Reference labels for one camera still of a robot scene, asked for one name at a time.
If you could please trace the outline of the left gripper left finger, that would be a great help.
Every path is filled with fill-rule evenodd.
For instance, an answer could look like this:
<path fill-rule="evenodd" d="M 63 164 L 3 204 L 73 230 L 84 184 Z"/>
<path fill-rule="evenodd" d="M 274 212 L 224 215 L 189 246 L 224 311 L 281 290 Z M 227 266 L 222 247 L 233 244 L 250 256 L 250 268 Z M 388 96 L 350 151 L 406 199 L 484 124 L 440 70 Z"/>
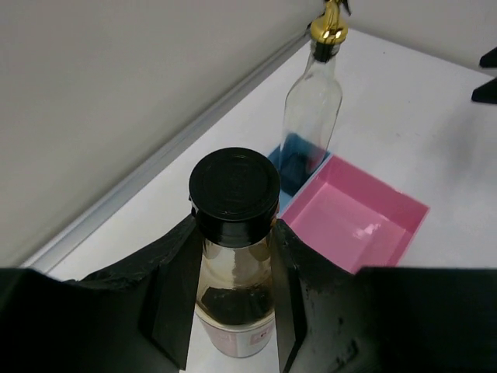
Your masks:
<path fill-rule="evenodd" d="M 177 372 L 186 368 L 201 262 L 192 217 L 76 281 L 1 271 L 3 372 Z"/>

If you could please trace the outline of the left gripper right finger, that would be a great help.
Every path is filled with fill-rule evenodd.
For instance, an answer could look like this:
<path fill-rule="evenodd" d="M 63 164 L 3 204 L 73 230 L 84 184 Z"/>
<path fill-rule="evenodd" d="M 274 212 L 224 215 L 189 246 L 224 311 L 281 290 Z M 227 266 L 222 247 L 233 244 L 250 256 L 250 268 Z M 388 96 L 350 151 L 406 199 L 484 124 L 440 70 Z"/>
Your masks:
<path fill-rule="evenodd" d="M 271 267 L 282 372 L 494 372 L 493 269 L 350 274 L 278 221 Z"/>

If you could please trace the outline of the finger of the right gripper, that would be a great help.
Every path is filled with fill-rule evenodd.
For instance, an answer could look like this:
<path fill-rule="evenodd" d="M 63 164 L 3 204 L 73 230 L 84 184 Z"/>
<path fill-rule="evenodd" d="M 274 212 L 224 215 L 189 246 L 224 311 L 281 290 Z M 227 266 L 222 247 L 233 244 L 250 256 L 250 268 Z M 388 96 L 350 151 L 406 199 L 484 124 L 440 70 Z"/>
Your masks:
<path fill-rule="evenodd" d="M 471 101 L 475 103 L 497 103 L 497 78 L 476 88 L 471 95 Z"/>
<path fill-rule="evenodd" d="M 497 47 L 494 47 L 480 58 L 479 67 L 482 69 L 497 69 Z"/>

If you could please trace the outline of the black cap sauce bottle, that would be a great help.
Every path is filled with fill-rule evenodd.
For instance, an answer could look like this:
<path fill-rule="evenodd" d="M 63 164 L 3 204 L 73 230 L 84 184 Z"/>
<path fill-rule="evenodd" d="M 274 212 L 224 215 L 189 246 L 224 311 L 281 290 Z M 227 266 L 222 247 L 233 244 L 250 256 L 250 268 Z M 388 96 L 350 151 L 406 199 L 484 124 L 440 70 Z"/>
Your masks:
<path fill-rule="evenodd" d="M 272 229 L 280 178 L 264 155 L 222 148 L 189 177 L 191 214 L 202 235 L 196 315 L 212 344 L 229 357 L 251 357 L 275 327 Z"/>

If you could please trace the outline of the gold spout glass bottle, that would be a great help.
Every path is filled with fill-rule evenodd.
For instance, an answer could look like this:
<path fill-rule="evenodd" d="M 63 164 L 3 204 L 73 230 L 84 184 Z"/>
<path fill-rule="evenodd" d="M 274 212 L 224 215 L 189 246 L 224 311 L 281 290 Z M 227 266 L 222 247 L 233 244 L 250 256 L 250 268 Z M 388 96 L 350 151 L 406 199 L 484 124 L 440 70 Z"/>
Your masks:
<path fill-rule="evenodd" d="M 311 49 L 308 62 L 285 100 L 280 160 L 283 159 L 285 139 L 290 133 L 328 150 L 342 104 L 342 87 L 335 76 L 336 55 L 348 33 L 342 9 L 351 13 L 347 1 L 327 1 L 324 13 L 309 27 Z"/>

